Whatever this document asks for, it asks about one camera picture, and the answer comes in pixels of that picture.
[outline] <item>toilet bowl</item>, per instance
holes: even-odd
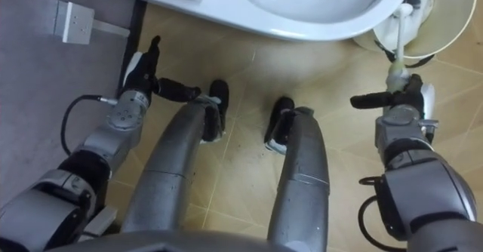
[[[335,41],[360,35],[403,0],[147,0],[276,38]]]

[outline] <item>black cable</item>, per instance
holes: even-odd
[[[369,207],[371,203],[375,201],[377,201],[377,196],[373,195],[370,198],[368,198],[366,201],[364,201],[364,203],[362,203],[361,207],[359,208],[359,212],[357,214],[357,221],[358,221],[359,229],[361,230],[361,233],[363,234],[365,239],[368,240],[373,246],[381,250],[388,251],[388,252],[406,252],[404,248],[390,247],[388,245],[381,244],[376,239],[372,238],[368,230],[365,228],[365,224],[364,224],[365,210]]]
[[[70,103],[70,105],[67,107],[66,112],[63,114],[62,118],[62,125],[60,126],[60,143],[62,144],[63,151],[67,154],[70,155],[71,152],[69,150],[69,147],[67,146],[66,143],[66,126],[67,126],[67,119],[69,118],[69,113],[70,111],[74,108],[74,106],[79,103],[81,100],[95,100],[95,101],[100,101],[100,98],[102,96],[96,95],[96,94],[84,94],[81,95],[80,97],[77,97],[74,101]]]

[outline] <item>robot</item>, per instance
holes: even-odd
[[[166,78],[157,79],[160,38],[136,53],[118,99],[83,96],[113,106],[111,113],[57,169],[48,171],[0,210],[2,251],[326,251],[329,171],[324,140],[313,111],[282,97],[265,136],[268,150],[285,155],[266,240],[222,232],[184,232],[194,157],[200,143],[223,136],[229,89],[214,81],[208,95]],[[437,121],[418,75],[404,74],[397,91],[351,98],[356,109],[384,108],[376,119],[375,146],[385,167],[360,184],[375,196],[361,206],[361,233],[384,251],[483,250],[483,226],[465,180],[431,146]],[[121,232],[79,241],[103,205],[106,184],[140,140],[152,94],[186,103],[154,148],[131,199]],[[66,118],[63,121],[65,131]],[[364,225],[376,202],[386,231],[407,248],[373,239]]]

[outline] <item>tiled floor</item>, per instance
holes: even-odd
[[[469,181],[483,204],[483,15],[460,39],[417,70],[437,89],[435,117],[441,121],[435,147]],[[215,229],[264,238],[283,157],[263,147],[269,110],[287,94],[315,109],[328,148],[331,175],[329,251],[374,251],[357,227],[360,204],[373,194],[359,178],[380,174],[374,148],[379,110],[351,108],[354,94],[383,91],[389,63],[382,54],[351,41],[299,43],[279,41],[149,5],[140,50],[161,35],[158,77],[205,90],[215,78],[231,89],[226,135],[201,146],[186,216],[189,229]],[[109,187],[108,203],[122,220],[143,164],[180,105],[153,98],[142,141]],[[378,238],[383,231],[377,209],[367,218]]]

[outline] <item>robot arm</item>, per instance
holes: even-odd
[[[97,196],[140,140],[151,94],[184,102],[201,90],[155,77],[159,37],[134,57],[118,100],[106,120],[60,166],[48,171],[0,210],[0,249],[41,251],[71,244],[95,215]]]
[[[388,107],[376,120],[375,137],[385,173],[361,180],[376,192],[359,211],[361,231],[379,249],[406,251],[379,243],[365,230],[363,213],[376,201],[386,231],[408,241],[408,251],[466,251],[471,245],[481,250],[483,226],[475,223],[471,189],[431,146],[438,122],[424,118],[422,85],[420,77],[412,75],[403,91],[351,99],[358,109]]]

